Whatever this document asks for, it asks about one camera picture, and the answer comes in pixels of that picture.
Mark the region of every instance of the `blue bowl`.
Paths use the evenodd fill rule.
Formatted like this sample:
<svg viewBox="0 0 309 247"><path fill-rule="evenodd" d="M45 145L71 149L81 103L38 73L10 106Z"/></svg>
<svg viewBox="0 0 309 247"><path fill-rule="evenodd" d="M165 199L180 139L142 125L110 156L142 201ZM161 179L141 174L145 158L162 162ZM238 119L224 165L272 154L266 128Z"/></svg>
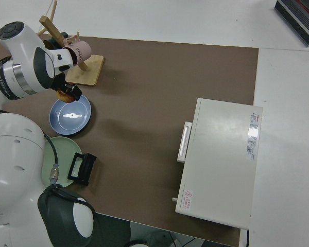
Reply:
<svg viewBox="0 0 309 247"><path fill-rule="evenodd" d="M87 125L91 113L91 104L83 95L72 103L57 100L50 110L49 123L58 134L73 135Z"/></svg>

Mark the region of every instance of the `green plate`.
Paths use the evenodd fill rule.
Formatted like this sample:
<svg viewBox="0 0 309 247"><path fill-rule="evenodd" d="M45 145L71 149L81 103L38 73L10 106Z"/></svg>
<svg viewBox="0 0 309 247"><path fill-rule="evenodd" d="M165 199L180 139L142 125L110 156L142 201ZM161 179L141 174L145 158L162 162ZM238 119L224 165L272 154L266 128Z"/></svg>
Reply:
<svg viewBox="0 0 309 247"><path fill-rule="evenodd" d="M59 168L59 176L57 180L57 184L66 187L73 183L73 180L67 179L68 171L70 170L71 163L75 153L81 154L81 149L79 148L78 144L76 144L73 140L63 137L57 136L50 139L56 149L57 152L57 159L58 159L58 168ZM45 186L49 185L49 176L50 171L52 170L53 164L55 162L54 153L52 147L48 143L45 142L45 150L44 150L44 158L42 164L42 171L41 171L41 180ZM77 158L76 164L72 171L72 175L74 177L78 176L78 170L82 159Z"/></svg>

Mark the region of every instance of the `brown table surface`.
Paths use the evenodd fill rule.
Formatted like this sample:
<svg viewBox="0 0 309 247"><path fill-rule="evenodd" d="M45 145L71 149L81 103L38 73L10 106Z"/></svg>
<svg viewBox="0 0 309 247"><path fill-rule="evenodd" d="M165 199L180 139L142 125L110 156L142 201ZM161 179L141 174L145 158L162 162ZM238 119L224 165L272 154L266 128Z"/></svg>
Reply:
<svg viewBox="0 0 309 247"><path fill-rule="evenodd" d="M177 163L185 121L197 98L253 104L258 49L83 38L106 59L95 87L81 86L92 105L89 124L71 137L97 156L83 195L99 213L238 246L239 229L175 213L183 164ZM0 45L0 59L7 52ZM48 135L52 90L5 105Z"/></svg>

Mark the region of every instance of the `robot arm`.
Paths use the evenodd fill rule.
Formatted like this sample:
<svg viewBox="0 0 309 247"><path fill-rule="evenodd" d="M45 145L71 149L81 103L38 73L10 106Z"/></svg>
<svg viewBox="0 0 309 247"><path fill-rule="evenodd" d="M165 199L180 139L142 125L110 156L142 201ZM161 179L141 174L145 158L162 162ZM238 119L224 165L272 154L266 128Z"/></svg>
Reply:
<svg viewBox="0 0 309 247"><path fill-rule="evenodd" d="M0 43L11 54L0 61L0 109L10 100L47 89L79 99L78 87L65 81L64 72L74 66L68 49L45 48L22 22L1 28ZM44 191L43 151L39 126L20 115L0 114L0 239L4 227L11 240L4 240L6 246L85 246L93 234L95 211L81 196L59 186Z"/></svg>
<svg viewBox="0 0 309 247"><path fill-rule="evenodd" d="M17 100L49 88L62 90L74 100L80 98L79 88L65 81L64 72L74 66L68 49L47 49L23 22L13 22L2 27L0 43L12 57L0 61L0 108L9 100Z"/></svg>

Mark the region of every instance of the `label sticker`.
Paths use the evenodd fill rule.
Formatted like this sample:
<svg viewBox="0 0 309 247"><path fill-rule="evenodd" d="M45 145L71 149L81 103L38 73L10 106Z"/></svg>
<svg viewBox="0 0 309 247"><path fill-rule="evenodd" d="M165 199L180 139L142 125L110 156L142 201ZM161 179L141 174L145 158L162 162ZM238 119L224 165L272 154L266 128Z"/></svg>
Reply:
<svg viewBox="0 0 309 247"><path fill-rule="evenodd" d="M192 201L193 191L189 189L184 190L184 200L183 200L183 207L184 210L190 210L191 201Z"/></svg>
<svg viewBox="0 0 309 247"><path fill-rule="evenodd" d="M259 117L256 112L250 117L246 149L246 158L250 161L255 161L258 155Z"/></svg>

